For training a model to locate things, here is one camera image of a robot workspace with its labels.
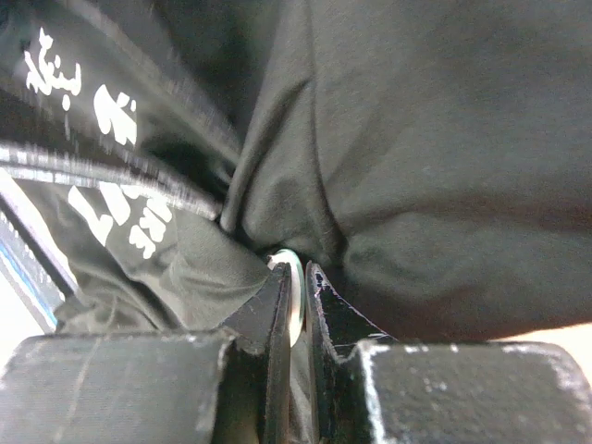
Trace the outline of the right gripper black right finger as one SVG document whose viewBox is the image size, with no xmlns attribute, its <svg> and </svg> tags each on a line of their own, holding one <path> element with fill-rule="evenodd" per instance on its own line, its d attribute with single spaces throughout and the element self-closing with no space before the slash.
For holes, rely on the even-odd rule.
<svg viewBox="0 0 592 444">
<path fill-rule="evenodd" d="M 540 342 L 401 342 L 306 268 L 317 443 L 587 443 L 591 388 Z"/>
</svg>

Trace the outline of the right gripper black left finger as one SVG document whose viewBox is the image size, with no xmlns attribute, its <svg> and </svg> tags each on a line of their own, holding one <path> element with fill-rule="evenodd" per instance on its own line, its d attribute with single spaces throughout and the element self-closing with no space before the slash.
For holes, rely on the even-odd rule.
<svg viewBox="0 0 592 444">
<path fill-rule="evenodd" d="M 25 339 L 1 373 L 5 443 L 285 443 L 290 266 L 207 331 Z"/>
</svg>

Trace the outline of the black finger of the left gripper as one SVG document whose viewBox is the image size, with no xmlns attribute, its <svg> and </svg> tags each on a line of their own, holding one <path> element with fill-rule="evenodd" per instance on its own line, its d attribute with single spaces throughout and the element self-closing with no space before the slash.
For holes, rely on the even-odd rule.
<svg viewBox="0 0 592 444">
<path fill-rule="evenodd" d="M 130 154 L 110 165 L 90 157 L 57 153 L 36 145 L 1 144 L 1 167 L 14 179 L 97 189 L 102 183 L 130 186 L 142 196 L 215 220 L 221 204 L 206 191 L 155 162 Z"/>
</svg>

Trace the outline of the round colourful brooch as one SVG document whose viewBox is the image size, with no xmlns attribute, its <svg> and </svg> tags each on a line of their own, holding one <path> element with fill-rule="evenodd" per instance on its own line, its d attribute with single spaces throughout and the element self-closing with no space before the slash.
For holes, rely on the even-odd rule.
<svg viewBox="0 0 592 444">
<path fill-rule="evenodd" d="M 289 333 L 291 348 L 297 343 L 305 316 L 305 279 L 302 261 L 292 250 L 281 249 L 268 256 L 267 267 L 273 270 L 278 264 L 290 265 Z"/>
</svg>

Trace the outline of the black printed t-shirt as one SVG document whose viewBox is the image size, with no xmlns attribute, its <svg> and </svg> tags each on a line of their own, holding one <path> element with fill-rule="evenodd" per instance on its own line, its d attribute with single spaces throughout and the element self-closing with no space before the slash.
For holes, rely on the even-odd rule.
<svg viewBox="0 0 592 444">
<path fill-rule="evenodd" d="M 587 1 L 5 1 L 1 144 L 135 154 L 221 204 L 14 179 L 41 336 L 207 331 L 294 251 L 401 342 L 591 319 Z M 306 307 L 285 443 L 313 436 Z"/>
</svg>

